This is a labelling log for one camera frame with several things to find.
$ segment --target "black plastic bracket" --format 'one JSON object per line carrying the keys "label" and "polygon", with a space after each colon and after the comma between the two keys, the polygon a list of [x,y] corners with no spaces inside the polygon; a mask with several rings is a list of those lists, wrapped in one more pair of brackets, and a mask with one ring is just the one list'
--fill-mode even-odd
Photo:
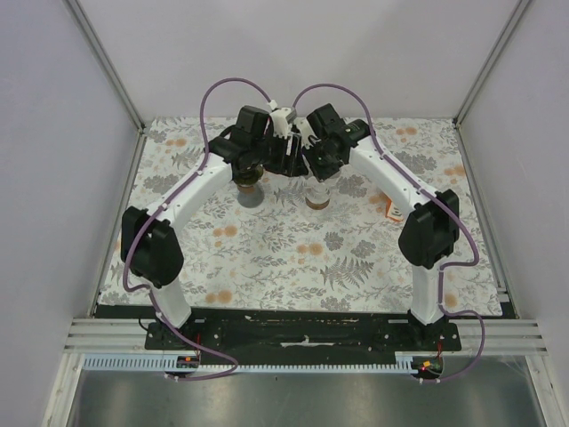
{"label": "black plastic bracket", "polygon": [[[132,246],[142,225],[148,221],[146,210],[134,206],[123,213],[121,236],[121,260]],[[174,229],[166,220],[153,220],[140,240],[131,262],[131,272],[152,282],[155,287],[166,286],[180,274],[184,256]]]}
{"label": "black plastic bracket", "polygon": [[[193,308],[180,332],[194,341],[199,336],[206,347],[243,365],[391,364],[397,351],[437,351],[439,341],[445,351],[461,350],[456,325],[445,320],[422,327],[403,314]],[[307,337],[313,344],[327,344],[290,345]],[[145,349],[190,348],[162,323],[148,326]],[[203,365],[218,363],[202,354]]]}
{"label": "black plastic bracket", "polygon": [[357,143],[370,135],[369,125],[361,119],[347,123],[332,104],[315,109],[307,116],[318,141],[304,150],[304,157],[312,173],[324,181],[349,163],[349,152]]}
{"label": "black plastic bracket", "polygon": [[[459,216],[459,198],[454,191],[437,193],[437,199]],[[435,262],[453,253],[458,239],[458,225],[431,200],[409,214],[398,243],[408,262],[432,269]]]}

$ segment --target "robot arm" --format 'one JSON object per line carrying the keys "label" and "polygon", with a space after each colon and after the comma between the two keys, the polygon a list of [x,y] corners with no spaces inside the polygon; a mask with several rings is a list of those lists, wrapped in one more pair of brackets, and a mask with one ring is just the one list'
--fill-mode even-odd
{"label": "robot arm", "polygon": [[[166,318],[176,327],[182,326],[191,314],[184,298],[178,275],[184,263],[177,236],[197,209],[230,181],[237,185],[253,185],[259,178],[259,165],[286,176],[308,173],[301,159],[301,138],[290,132],[296,118],[294,109],[276,109],[271,113],[243,107],[229,138],[218,136],[209,141],[210,156],[203,171],[184,189],[180,187],[194,171],[186,174],[174,187],[140,210],[130,206],[123,214],[121,259],[126,260],[134,237],[158,207],[163,207],[146,235],[136,247],[131,271],[145,278],[156,302]],[[177,196],[164,202],[176,192]]]}
{"label": "robot arm", "polygon": [[413,304],[411,314],[421,325],[431,325],[443,317],[438,307],[437,274],[440,260],[453,252],[458,240],[458,226],[428,197],[411,183],[385,157],[397,163],[430,194],[459,213],[459,199],[454,192],[444,193],[416,178],[405,165],[381,147],[373,144],[368,125],[362,120],[346,124],[332,105],[315,110],[306,119],[297,119],[302,134],[304,155],[310,170],[320,180],[336,174],[350,164],[374,182],[395,203],[405,218],[398,240],[401,252],[412,264]]}

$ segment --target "white wall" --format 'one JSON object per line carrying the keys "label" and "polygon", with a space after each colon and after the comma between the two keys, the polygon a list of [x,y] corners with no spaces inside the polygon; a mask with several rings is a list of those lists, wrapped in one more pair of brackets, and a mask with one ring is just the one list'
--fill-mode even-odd
{"label": "white wall", "polygon": [[[81,0],[146,120],[197,116],[209,85],[248,77],[281,104],[323,81],[365,97],[377,117],[453,117],[516,0]],[[213,95],[210,116],[259,100]],[[346,95],[320,92],[361,111]]]}
{"label": "white wall", "polygon": [[538,319],[566,398],[568,41],[569,3],[533,2],[463,126],[515,301]]}
{"label": "white wall", "polygon": [[136,134],[61,1],[0,12],[0,423],[38,425]]}

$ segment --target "gray leaf print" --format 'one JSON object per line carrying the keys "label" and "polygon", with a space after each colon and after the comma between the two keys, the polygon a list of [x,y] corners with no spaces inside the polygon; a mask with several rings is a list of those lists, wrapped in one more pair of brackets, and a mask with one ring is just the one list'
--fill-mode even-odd
{"label": "gray leaf print", "polygon": [[294,288],[289,295],[295,300],[309,300],[315,296],[323,296],[326,293],[325,289],[320,287],[297,287]]}
{"label": "gray leaf print", "polygon": [[329,250],[335,251],[341,248],[344,238],[335,231],[328,231],[324,237],[324,242]]}
{"label": "gray leaf print", "polygon": [[375,244],[361,240],[350,252],[358,258],[366,258],[375,252]]}
{"label": "gray leaf print", "polygon": [[277,225],[267,227],[262,236],[263,242],[268,246],[271,252],[280,251],[284,247],[291,246],[294,243],[294,235],[287,233],[285,235],[285,223],[279,222]]}
{"label": "gray leaf print", "polygon": [[149,176],[146,180],[144,180],[144,188],[150,189],[154,193],[164,194],[179,180],[180,176],[174,175],[173,173],[169,174],[168,176]]}
{"label": "gray leaf print", "polygon": [[202,156],[203,150],[199,147],[188,147],[181,153],[176,153],[172,156],[172,165],[180,169],[180,166],[190,168]]}
{"label": "gray leaf print", "polygon": [[289,226],[289,230],[293,233],[310,233],[310,231],[318,231],[324,225],[315,224],[314,222],[293,222]]}
{"label": "gray leaf print", "polygon": [[186,226],[190,230],[208,230],[213,228],[211,222],[203,222],[199,218],[192,218],[192,221],[188,222]]}
{"label": "gray leaf print", "polygon": [[212,196],[202,206],[202,212],[213,218],[221,219],[225,217],[234,201],[235,199],[231,196],[225,196],[222,200],[218,196]]}
{"label": "gray leaf print", "polygon": [[270,255],[267,256],[255,256],[251,259],[251,262],[255,262],[260,267],[278,267],[279,265],[285,265],[286,261],[282,258],[273,258]]}
{"label": "gray leaf print", "polygon": [[196,286],[192,282],[182,285],[184,289],[188,289],[192,295],[207,294],[207,289],[204,286]]}
{"label": "gray leaf print", "polygon": [[401,151],[396,153],[395,156],[401,160],[401,162],[411,169],[411,172],[422,174],[425,171],[434,171],[437,168],[437,161],[433,157],[427,158],[423,154],[417,154],[412,156],[409,153]]}
{"label": "gray leaf print", "polygon": [[206,278],[217,278],[218,275],[220,274],[220,271],[223,270],[222,267],[215,267],[213,269],[213,271],[210,271],[209,273],[207,273],[207,275],[205,276]]}
{"label": "gray leaf print", "polygon": [[297,203],[304,203],[304,181],[290,181],[288,185],[283,189],[278,189],[273,192],[276,197],[276,202],[280,202],[285,205],[285,202],[296,206]]}
{"label": "gray leaf print", "polygon": [[341,301],[338,301],[338,298],[335,296],[329,296],[322,300],[320,307],[329,311],[349,311],[350,309],[349,302],[346,301],[346,298],[342,298]]}
{"label": "gray leaf print", "polygon": [[148,131],[148,137],[152,139],[156,144],[161,144],[166,141],[166,132],[159,132],[153,129]]}
{"label": "gray leaf print", "polygon": [[351,197],[364,197],[367,193],[367,188],[364,185],[364,178],[358,175],[352,175],[349,178],[340,177],[336,188],[340,194],[346,194]]}
{"label": "gray leaf print", "polygon": [[100,299],[101,304],[126,305],[129,303],[128,294],[120,294],[117,291],[106,293]]}
{"label": "gray leaf print", "polygon": [[381,297],[381,304],[388,307],[393,307],[393,311],[406,311],[407,307],[405,304],[393,295],[384,295]]}
{"label": "gray leaf print", "polygon": [[324,270],[320,270],[320,274],[324,276],[325,284],[326,280],[330,282],[332,289],[334,289],[334,282],[348,289],[346,283],[359,287],[360,284],[364,283],[365,278],[369,278],[368,273],[372,271],[372,269],[373,262],[360,261],[353,258],[348,262],[348,257],[345,256],[343,260],[336,258],[336,262],[333,266],[326,266]]}

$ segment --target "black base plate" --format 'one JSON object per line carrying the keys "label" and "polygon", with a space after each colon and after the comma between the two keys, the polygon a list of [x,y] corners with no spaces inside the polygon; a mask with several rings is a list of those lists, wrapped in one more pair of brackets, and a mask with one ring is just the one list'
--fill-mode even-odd
{"label": "black base plate", "polygon": [[[193,309],[180,331],[243,365],[367,365],[393,364],[395,351],[437,351],[439,337],[419,342],[415,327],[406,323],[406,315]],[[444,324],[441,335],[444,351],[461,349],[456,325]],[[290,345],[303,341],[323,345]],[[145,348],[189,350],[191,346],[156,322],[148,328]],[[202,354],[202,364],[220,363],[226,362]]]}

